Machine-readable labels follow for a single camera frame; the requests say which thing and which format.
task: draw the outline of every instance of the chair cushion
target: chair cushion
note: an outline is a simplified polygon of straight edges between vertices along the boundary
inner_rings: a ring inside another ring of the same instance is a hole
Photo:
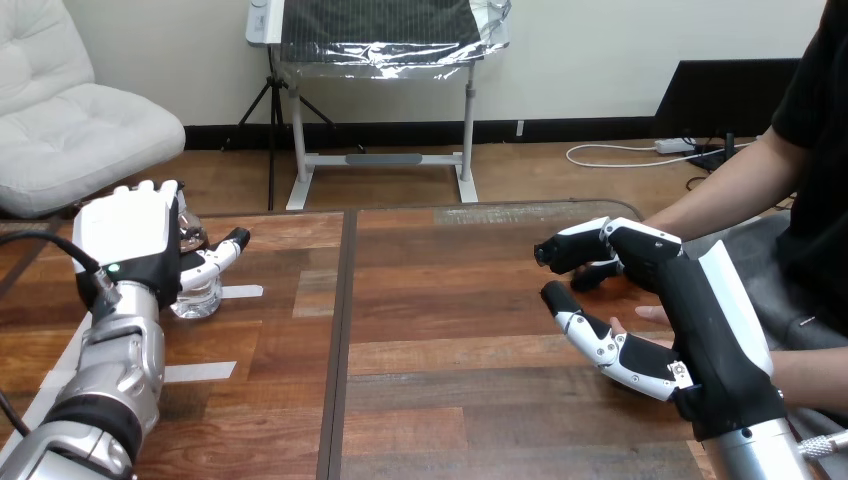
[[[138,95],[84,84],[0,117],[0,208],[35,217],[178,155],[185,130]]]
[[[0,0],[0,115],[94,82],[94,70],[61,0]]]

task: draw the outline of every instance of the silver robotic arm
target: silver robotic arm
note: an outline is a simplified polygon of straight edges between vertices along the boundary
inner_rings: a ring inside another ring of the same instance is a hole
[[[181,257],[178,184],[145,181],[86,205],[73,242],[102,268],[74,260],[92,313],[76,375],[44,422],[0,467],[0,480],[132,479],[133,465],[159,420],[165,337],[159,311],[231,265],[250,234],[234,230],[208,250]]]
[[[568,339],[602,373],[676,405],[719,478],[812,478],[804,458],[838,451],[848,436],[795,442],[782,396],[771,383],[765,337],[724,245],[697,260],[681,247],[680,239],[664,232],[603,218],[534,248],[537,262],[555,273],[602,262],[575,274],[575,290],[623,272],[656,292],[675,332],[671,349],[633,335],[613,336],[560,282],[546,285],[542,297]]]

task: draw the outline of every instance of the human arm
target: human arm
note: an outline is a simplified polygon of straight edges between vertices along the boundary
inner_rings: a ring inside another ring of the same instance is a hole
[[[636,314],[651,322],[668,324],[662,307],[636,307]],[[616,318],[610,320],[615,335],[625,333]],[[665,347],[671,342],[658,341]],[[772,382],[793,407],[848,410],[848,347],[824,350],[771,352]]]
[[[696,189],[644,223],[684,241],[732,227],[789,196],[807,158],[807,150],[769,128]]]

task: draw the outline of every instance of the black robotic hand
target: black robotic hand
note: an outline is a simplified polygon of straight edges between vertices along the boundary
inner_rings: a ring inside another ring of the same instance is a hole
[[[614,335],[560,282],[546,285],[542,297],[563,333],[602,373],[673,401],[699,440],[782,418],[786,412],[771,385],[773,366],[762,328],[724,245],[717,243],[698,260],[681,247],[680,239],[664,232],[602,218],[565,229],[534,249],[536,261],[555,273],[602,262],[575,276],[575,290],[597,286],[623,270],[657,293],[675,333],[671,349]]]
[[[592,290],[621,273],[656,292],[657,264],[683,254],[682,242],[674,235],[609,217],[562,230],[533,250],[540,266],[560,275],[574,271],[571,288],[578,292]]]

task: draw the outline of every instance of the computer monitor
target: computer monitor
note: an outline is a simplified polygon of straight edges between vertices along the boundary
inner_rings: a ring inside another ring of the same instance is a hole
[[[654,117],[656,138],[762,134],[799,59],[683,60]]]

